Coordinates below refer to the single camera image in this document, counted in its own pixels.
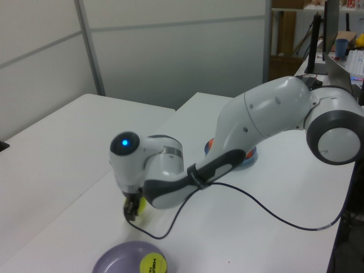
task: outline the black stand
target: black stand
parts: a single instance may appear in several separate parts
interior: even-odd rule
[[[7,149],[7,148],[9,148],[9,147],[10,147],[9,144],[0,141],[0,152],[3,151],[3,150],[5,150],[5,149]]]
[[[349,13],[345,14],[345,21],[346,21],[346,31],[350,31],[350,19],[349,19]]]
[[[306,74],[317,74],[317,75],[327,75],[328,74],[326,64],[316,64],[315,63],[316,52],[317,52],[317,41],[319,40],[320,23],[321,23],[321,15],[316,14],[313,17],[311,44],[310,44],[309,54],[308,54],[308,64],[307,64],[307,67],[305,70]]]

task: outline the yellow object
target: yellow object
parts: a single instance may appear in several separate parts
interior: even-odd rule
[[[140,215],[147,206],[147,200],[144,196],[139,200],[139,208],[138,208],[138,215]]]
[[[355,46],[364,47],[364,33],[360,34],[359,38],[355,42]]]
[[[140,273],[166,273],[167,262],[159,253],[149,253],[142,259],[139,270]]]

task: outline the purple plate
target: purple plate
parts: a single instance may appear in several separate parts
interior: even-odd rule
[[[114,246],[95,264],[92,273],[139,273],[142,259],[149,253],[164,254],[151,243],[131,241]]]

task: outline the laptop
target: laptop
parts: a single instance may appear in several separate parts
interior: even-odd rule
[[[328,70],[328,76],[330,85],[336,85],[344,88],[348,91],[357,101],[359,100],[362,89],[358,85],[362,85],[362,81],[354,81],[355,84],[351,84],[350,74],[341,65],[335,62],[325,52],[322,53],[325,57],[326,68]]]

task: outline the monitor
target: monitor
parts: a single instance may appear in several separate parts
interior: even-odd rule
[[[340,0],[327,0],[325,2],[323,28],[324,37],[322,41],[322,51],[326,54],[329,54],[338,33],[339,8]],[[320,31],[320,21],[321,16],[319,14],[316,14],[313,17],[311,44],[308,55],[308,65],[306,67],[305,73],[327,75],[327,69],[325,64],[315,64],[317,41],[319,39]]]

